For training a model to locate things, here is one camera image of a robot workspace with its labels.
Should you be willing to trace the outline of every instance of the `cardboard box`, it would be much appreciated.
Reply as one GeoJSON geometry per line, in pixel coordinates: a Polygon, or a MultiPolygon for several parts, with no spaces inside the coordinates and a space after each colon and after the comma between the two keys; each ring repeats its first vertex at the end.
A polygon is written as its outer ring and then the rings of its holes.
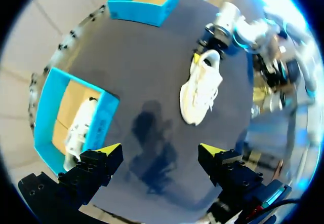
{"type": "Polygon", "coordinates": [[[70,81],[61,100],[54,125],[53,145],[65,155],[65,138],[73,123],[80,105],[90,97],[100,98],[101,93],[85,87],[76,81],[70,81]]]}
{"type": "Polygon", "coordinates": [[[134,2],[149,3],[155,5],[163,5],[167,0],[133,0],[134,2]]]}
{"type": "Polygon", "coordinates": [[[66,154],[64,142],[67,135],[67,130],[68,129],[64,125],[56,120],[54,125],[52,143],[64,155],[66,154]]]}
{"type": "Polygon", "coordinates": [[[117,110],[119,99],[58,68],[51,68],[38,102],[34,147],[41,159],[56,175],[66,172],[63,168],[65,155],[62,153],[65,149],[64,131],[67,131],[73,122],[81,103],[90,96],[96,98],[100,96],[100,98],[82,152],[88,149],[97,150],[104,146],[105,136],[117,110]]]}
{"type": "Polygon", "coordinates": [[[111,19],[129,20],[160,27],[179,0],[108,0],[111,19]]]}

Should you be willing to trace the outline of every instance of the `black mount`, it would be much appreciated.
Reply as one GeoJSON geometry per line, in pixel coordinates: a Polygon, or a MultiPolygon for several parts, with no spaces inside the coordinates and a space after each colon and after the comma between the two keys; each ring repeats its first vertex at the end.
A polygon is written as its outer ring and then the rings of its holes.
{"type": "MultiPolygon", "coordinates": [[[[278,197],[272,203],[284,199],[291,192],[291,187],[278,180],[273,180],[268,186],[262,184],[263,174],[248,168],[242,161],[242,155],[233,149],[213,156],[199,145],[198,161],[213,185],[219,184],[222,188],[217,201],[208,210],[220,223],[226,223],[240,211],[242,212],[235,223],[247,223],[254,214],[269,205],[269,199],[276,193],[278,197]]],[[[253,223],[259,223],[268,215],[269,213],[265,213],[253,220],[253,223]]]]}

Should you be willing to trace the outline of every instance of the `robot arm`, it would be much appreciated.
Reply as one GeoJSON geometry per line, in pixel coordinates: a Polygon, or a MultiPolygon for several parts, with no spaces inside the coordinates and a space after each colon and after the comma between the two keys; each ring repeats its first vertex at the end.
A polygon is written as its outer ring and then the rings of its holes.
{"type": "Polygon", "coordinates": [[[314,38],[292,24],[287,24],[283,18],[269,8],[265,8],[265,19],[259,19],[251,23],[245,21],[240,10],[233,4],[225,2],[216,15],[213,23],[206,26],[221,48],[227,48],[234,39],[237,44],[248,53],[258,54],[262,58],[265,73],[272,76],[282,70],[282,76],[286,71],[277,61],[281,53],[277,45],[277,36],[280,31],[295,41],[295,59],[305,80],[306,91],[310,97],[316,91],[316,79],[312,73],[315,64],[314,53],[316,52],[314,38]]]}
{"type": "Polygon", "coordinates": [[[314,54],[316,53],[316,47],[314,38],[308,32],[286,23],[281,16],[275,14],[269,8],[265,7],[264,12],[266,18],[278,24],[298,44],[296,47],[296,60],[304,77],[306,90],[313,94],[317,87],[316,78],[311,71],[312,67],[310,67],[315,64],[314,54]]]}

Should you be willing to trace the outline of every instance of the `shoelace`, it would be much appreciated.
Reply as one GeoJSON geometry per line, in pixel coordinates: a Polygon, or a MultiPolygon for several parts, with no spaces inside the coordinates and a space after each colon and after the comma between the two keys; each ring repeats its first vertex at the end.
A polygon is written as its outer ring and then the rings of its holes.
{"type": "Polygon", "coordinates": [[[215,86],[214,79],[214,73],[207,73],[198,81],[194,96],[195,105],[208,105],[209,109],[213,111],[214,100],[218,94],[218,88],[215,86]]]}

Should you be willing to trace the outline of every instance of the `screw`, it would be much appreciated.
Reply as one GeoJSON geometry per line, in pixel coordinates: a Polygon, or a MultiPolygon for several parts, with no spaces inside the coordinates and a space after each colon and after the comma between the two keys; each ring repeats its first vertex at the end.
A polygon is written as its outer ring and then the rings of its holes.
{"type": "Polygon", "coordinates": [[[263,179],[263,173],[262,173],[262,172],[258,172],[258,173],[257,173],[257,178],[258,178],[259,180],[262,180],[262,179],[263,179]]]}
{"type": "Polygon", "coordinates": [[[73,30],[70,31],[70,34],[72,35],[73,38],[76,37],[75,32],[73,30]]]}
{"type": "Polygon", "coordinates": [[[244,186],[244,187],[249,186],[249,182],[248,182],[248,181],[243,181],[243,186],[244,186]]]}

